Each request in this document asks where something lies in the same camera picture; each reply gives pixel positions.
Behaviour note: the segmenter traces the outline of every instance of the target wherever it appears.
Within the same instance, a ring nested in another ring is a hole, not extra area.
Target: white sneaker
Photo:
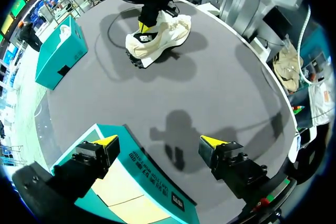
[[[127,54],[137,67],[147,68],[165,49],[182,45],[190,30],[191,16],[178,15],[173,18],[160,11],[156,25],[148,33],[137,30],[126,36]]]

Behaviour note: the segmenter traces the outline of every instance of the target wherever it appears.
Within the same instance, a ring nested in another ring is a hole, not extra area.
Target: screw
[[[229,163],[230,163],[230,164],[233,164],[233,163],[235,162],[235,158],[234,158],[234,157],[232,157],[232,158],[229,158],[229,160],[228,160],[228,161],[229,161]]]
[[[278,209],[275,211],[275,216],[280,217],[281,216],[281,209]]]
[[[243,153],[241,156],[242,156],[242,158],[243,158],[244,161],[245,161],[245,160],[248,160],[248,156],[247,156],[246,153]]]
[[[267,172],[267,166],[266,165],[262,165],[260,168],[262,169],[263,172]]]

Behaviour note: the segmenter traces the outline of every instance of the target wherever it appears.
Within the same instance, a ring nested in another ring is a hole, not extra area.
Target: round table
[[[295,134],[289,103],[274,76],[231,29],[188,3],[192,29],[180,47],[147,69],[125,53],[139,6],[106,0],[78,20],[89,51],[48,93],[64,152],[95,123],[126,124],[163,171],[196,203],[201,223],[225,223],[243,206],[198,155],[200,135],[236,141],[273,176]]]

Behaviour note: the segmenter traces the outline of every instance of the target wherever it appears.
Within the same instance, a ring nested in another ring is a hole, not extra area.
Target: teal cardboard box
[[[61,25],[69,26],[71,35],[59,45]],[[69,16],[42,44],[37,61],[35,81],[53,90],[73,65],[87,52],[88,48],[83,33],[75,20]]]

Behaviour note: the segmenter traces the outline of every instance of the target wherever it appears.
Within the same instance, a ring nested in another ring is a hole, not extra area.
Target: beige bag
[[[281,84],[290,92],[299,89],[300,69],[303,59],[300,57],[298,65],[298,53],[292,43],[289,48],[282,48],[278,59],[273,60],[273,69]]]

